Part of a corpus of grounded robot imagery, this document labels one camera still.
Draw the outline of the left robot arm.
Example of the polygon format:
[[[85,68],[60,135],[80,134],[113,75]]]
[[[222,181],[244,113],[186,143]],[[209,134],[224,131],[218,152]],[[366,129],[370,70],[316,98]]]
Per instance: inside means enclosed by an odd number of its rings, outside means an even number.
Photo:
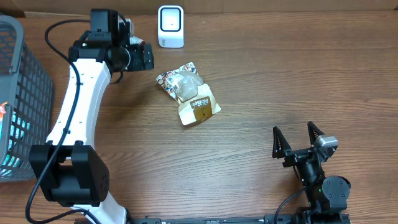
[[[109,169],[95,151],[95,127],[113,74],[152,70],[154,56],[151,45],[134,36],[132,21],[119,12],[92,9],[89,23],[64,55],[70,76],[55,126],[29,152],[34,190],[90,223],[131,223],[129,211],[109,191]]]

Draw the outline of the green lid jar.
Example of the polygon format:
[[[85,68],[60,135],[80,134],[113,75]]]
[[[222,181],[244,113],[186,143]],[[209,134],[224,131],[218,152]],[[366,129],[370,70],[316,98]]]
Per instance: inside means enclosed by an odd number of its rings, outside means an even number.
[[[137,45],[142,45],[142,44],[145,44],[146,42],[144,40],[136,37],[136,36],[132,36],[132,37],[129,38],[129,43],[131,45],[136,45],[136,44]]]

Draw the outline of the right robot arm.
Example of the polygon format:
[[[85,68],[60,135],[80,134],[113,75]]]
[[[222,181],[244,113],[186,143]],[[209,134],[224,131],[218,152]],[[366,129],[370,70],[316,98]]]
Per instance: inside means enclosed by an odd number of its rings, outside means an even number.
[[[337,150],[338,140],[335,136],[322,132],[313,122],[307,123],[310,147],[293,150],[282,131],[273,127],[272,157],[283,159],[284,167],[292,167],[295,175],[300,179],[302,188],[286,198],[277,208],[275,214],[268,219],[278,223],[350,223],[348,215],[343,214],[347,209],[351,183],[348,179],[331,175],[327,177],[322,163],[326,162]],[[283,206],[305,193],[308,206],[300,207],[293,215],[281,215]]]

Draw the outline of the teal snack packet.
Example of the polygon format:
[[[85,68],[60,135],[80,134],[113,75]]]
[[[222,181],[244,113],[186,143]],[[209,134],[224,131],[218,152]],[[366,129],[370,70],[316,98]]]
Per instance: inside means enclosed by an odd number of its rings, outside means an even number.
[[[29,137],[27,132],[29,129],[30,123],[23,120],[14,111],[11,116],[5,157],[1,161],[2,181],[27,180],[33,176],[28,161],[29,147],[27,141]]]

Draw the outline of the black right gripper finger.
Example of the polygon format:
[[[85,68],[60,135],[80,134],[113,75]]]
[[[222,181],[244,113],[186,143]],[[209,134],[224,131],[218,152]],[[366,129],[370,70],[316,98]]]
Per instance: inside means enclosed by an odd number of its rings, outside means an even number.
[[[273,127],[273,138],[272,157],[277,159],[285,157],[292,148],[277,126]]]
[[[322,140],[321,136],[324,135],[325,133],[322,132],[319,128],[317,128],[317,126],[312,121],[309,121],[307,123],[307,128],[310,137],[310,144],[312,146],[320,146]]]

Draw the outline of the orange snack pack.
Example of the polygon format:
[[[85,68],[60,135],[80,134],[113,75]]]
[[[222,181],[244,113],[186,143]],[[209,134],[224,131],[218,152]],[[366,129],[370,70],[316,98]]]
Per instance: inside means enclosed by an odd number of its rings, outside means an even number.
[[[6,115],[8,111],[9,103],[6,101],[1,104],[0,106],[0,123],[3,122],[4,116]]]

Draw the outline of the beige brown snack pouch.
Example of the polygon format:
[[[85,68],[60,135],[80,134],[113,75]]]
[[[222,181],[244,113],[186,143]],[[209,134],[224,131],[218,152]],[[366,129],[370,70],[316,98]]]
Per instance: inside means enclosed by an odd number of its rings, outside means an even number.
[[[192,62],[158,75],[156,82],[178,103],[178,115],[184,126],[221,111],[209,85]]]

